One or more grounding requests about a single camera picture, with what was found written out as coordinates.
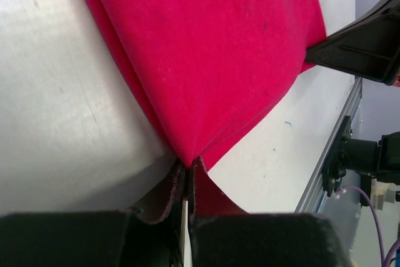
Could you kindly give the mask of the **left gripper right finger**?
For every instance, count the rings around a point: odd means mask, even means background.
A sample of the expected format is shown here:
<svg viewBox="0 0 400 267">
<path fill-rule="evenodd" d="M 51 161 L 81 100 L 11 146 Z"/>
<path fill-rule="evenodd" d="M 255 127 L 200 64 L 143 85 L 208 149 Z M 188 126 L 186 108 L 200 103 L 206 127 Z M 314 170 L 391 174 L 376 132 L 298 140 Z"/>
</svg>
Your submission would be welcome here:
<svg viewBox="0 0 400 267">
<path fill-rule="evenodd" d="M 250 215 L 209 177 L 202 157 L 192 162 L 189 182 L 189 237 L 194 266 L 246 266 L 241 241 Z"/>
</svg>

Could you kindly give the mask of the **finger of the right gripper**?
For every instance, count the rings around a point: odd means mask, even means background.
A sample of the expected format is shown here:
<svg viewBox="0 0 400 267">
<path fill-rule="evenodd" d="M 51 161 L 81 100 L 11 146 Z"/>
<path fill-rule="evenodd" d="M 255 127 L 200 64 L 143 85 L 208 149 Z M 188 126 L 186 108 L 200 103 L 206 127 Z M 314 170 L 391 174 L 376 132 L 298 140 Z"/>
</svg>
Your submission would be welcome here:
<svg viewBox="0 0 400 267">
<path fill-rule="evenodd" d="M 370 81 L 399 83 L 399 0 L 379 0 L 349 24 L 355 0 L 319 0 L 328 37 L 310 46 L 305 61 Z"/>
</svg>

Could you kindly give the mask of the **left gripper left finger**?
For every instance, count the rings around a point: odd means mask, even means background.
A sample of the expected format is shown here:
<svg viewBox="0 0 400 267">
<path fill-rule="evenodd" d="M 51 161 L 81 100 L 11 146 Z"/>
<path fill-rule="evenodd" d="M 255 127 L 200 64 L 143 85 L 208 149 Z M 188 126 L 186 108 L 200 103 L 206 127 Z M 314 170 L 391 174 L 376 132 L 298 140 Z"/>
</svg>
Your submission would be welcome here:
<svg viewBox="0 0 400 267">
<path fill-rule="evenodd" d="M 181 226 L 186 171 L 176 160 L 166 177 L 132 207 L 128 266 L 182 266 Z"/>
</svg>

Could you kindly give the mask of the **pink red t shirt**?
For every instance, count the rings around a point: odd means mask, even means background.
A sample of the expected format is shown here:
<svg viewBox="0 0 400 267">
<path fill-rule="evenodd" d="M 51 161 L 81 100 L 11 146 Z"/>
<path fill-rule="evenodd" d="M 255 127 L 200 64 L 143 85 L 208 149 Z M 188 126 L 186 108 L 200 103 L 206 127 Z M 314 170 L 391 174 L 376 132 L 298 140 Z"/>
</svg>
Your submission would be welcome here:
<svg viewBox="0 0 400 267">
<path fill-rule="evenodd" d="M 211 169 L 311 68 L 319 0 L 85 0 L 149 122 Z"/>
</svg>

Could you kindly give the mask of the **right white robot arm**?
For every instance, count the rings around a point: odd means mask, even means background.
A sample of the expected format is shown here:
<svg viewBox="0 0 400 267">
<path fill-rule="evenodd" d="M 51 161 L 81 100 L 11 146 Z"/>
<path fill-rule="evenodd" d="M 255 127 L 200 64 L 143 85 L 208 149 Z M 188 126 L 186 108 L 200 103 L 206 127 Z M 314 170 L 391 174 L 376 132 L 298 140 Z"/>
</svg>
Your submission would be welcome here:
<svg viewBox="0 0 400 267">
<path fill-rule="evenodd" d="M 363 16 L 307 49 L 306 62 L 394 85 L 399 81 L 399 0 L 380 0 Z M 348 170 L 361 177 L 371 194 L 371 181 L 399 184 L 399 133 L 378 142 L 350 137 L 345 116 L 322 164 L 322 185 L 328 196 L 339 189 Z"/>
</svg>

